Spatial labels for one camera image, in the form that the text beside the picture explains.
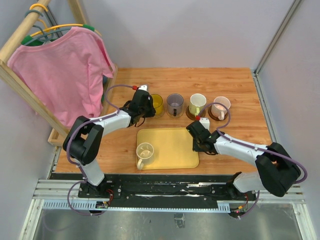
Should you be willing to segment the purple cup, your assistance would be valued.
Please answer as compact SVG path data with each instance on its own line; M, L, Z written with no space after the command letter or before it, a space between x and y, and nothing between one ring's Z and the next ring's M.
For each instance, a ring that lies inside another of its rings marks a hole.
M183 112L184 106L184 98L178 93L170 94L167 99L167 110L166 111L173 111L176 109L177 112Z

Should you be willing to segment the yellow cup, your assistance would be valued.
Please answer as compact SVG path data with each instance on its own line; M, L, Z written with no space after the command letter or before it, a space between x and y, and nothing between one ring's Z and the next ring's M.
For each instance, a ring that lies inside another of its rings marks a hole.
M153 99L153 108L155 109L155 112L164 110L163 98L159 94L152 94L151 97Z

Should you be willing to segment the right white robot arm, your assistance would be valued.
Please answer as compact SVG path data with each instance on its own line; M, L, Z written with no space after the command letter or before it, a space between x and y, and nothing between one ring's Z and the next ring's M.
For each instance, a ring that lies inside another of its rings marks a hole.
M193 138L195 152L231 156L256 167L256 172L237 172L226 182L226 193L232 200L260 190L283 197L301 180L302 168L279 143L253 144L233 138L219 129L210 132L198 120L189 124L186 130Z

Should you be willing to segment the cream cup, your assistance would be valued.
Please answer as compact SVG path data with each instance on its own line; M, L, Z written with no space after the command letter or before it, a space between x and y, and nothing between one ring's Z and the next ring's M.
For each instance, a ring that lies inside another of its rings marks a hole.
M137 169L142 170L144 166L150 165L154 162L155 150L154 147L147 142L143 142L136 148L137 155Z

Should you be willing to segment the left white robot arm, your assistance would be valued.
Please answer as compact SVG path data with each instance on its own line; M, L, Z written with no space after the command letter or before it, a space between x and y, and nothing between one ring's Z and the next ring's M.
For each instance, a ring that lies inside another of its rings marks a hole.
M111 193L107 189L105 174L97 162L102 138L116 130L136 126L141 118L154 117L155 113L151 95L139 87L132 100L115 112L96 118L79 116L75 120L62 148L68 161L80 169L84 177L81 182L83 190L89 190L88 194L96 198Z

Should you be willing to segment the large woven rattan coaster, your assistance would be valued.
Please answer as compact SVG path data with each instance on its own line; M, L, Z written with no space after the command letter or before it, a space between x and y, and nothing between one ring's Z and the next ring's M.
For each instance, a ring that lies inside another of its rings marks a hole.
M165 111L162 110L162 111L157 111L154 115L154 119L158 119L158 118L161 118L163 115L164 115Z

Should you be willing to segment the small woven rattan coaster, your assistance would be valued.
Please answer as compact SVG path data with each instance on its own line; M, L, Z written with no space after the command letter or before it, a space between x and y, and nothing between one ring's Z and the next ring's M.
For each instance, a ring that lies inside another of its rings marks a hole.
M184 114L183 111L176 111L176 109L173 109L172 111L167 110L166 113L170 118L180 118Z

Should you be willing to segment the brown wooden coaster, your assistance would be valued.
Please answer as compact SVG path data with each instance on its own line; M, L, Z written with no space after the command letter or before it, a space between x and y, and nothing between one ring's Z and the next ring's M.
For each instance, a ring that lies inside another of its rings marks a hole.
M211 106L210 106L210 108L208 109L208 114L209 114L209 116L210 116L213 120L215 120L215 121L221 121L218 117L216 117L216 116L214 116L214 115L212 114L212 107L211 107ZM228 113L225 113L223 120L225 120L228 116L229 116L229 114L228 114Z
M191 113L190 113L190 111L189 111L189 106L186 107L185 113L186 113L186 116L187 116L190 120L192 120L192 121L195 121L195 120L196 120L196 116L195 116L194 114L191 114ZM200 117L201 117L201 118L204 118L205 116L206 116L206 111L204 110L204 111L201 113Z

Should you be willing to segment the white cup green handle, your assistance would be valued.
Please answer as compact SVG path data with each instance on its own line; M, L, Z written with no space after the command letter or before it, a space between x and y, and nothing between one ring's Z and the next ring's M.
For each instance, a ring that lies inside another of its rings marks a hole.
M190 97L189 112L193 116L197 116L206 104L206 97L200 93L195 93Z

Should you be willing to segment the pink cup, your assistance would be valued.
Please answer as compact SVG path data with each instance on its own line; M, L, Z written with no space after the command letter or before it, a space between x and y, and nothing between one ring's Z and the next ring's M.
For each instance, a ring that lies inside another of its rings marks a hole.
M223 121L227 114L228 110L231 107L230 100L225 96L218 96L213 101L215 104L211 106L210 113L212 114L213 118L218 121Z

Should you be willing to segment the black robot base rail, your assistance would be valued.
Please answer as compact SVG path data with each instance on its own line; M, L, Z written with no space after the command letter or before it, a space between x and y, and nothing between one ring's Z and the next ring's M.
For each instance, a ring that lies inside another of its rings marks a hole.
M251 191L231 186L231 175L105 174L98 186L79 183L77 196L97 200L96 207L134 210L213 210L219 201L247 205Z

